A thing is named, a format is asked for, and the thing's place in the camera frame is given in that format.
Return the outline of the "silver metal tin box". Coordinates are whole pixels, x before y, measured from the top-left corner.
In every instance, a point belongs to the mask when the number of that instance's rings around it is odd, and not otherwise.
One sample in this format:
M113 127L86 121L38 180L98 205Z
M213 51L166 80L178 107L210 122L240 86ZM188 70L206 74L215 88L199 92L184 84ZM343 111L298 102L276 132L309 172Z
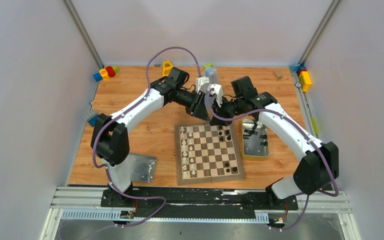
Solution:
M260 121L257 121L255 119L244 119L241 124L241 132L243 130L242 125L245 123L256 123L262 124ZM243 132L242 132L242 151L241 155L244 160L249 161L265 161L269 156L269 145L268 146L261 146L259 145L258 140L243 140Z

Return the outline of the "wooden chess board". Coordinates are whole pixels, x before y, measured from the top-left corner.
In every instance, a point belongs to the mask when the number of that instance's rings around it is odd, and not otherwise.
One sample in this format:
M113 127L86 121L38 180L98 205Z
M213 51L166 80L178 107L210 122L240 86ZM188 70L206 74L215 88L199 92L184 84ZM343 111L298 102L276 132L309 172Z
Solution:
M245 178L233 125L178 124L174 127L174 143L178 185Z

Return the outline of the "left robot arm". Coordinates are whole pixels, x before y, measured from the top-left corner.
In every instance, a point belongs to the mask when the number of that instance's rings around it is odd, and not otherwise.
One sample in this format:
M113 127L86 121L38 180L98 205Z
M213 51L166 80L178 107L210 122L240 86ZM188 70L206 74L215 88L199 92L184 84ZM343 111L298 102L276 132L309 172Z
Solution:
M111 115L97 116L90 143L92 160L102 160L109 186L115 190L113 198L120 206L129 206L133 201L133 193L128 188L137 157L130 152L129 133L140 122L172 102L184 106L192 117L210 120L204 93L183 88L189 77L186 71L173 67L167 76L151 82L144 93L125 108Z

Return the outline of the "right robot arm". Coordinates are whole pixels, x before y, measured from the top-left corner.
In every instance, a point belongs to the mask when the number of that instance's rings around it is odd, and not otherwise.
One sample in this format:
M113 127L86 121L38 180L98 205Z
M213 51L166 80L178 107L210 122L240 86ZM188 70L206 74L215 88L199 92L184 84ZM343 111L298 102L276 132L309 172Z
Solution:
M271 129L294 153L299 161L295 172L266 187L266 204L278 209L286 198L294 195L312 195L333 185L331 197L339 195L336 179L339 176L339 149L333 142L324 143L293 120L268 92L258 93L249 76L231 83L235 96L226 100L220 84L206 88L205 105L218 125L230 124L252 116Z

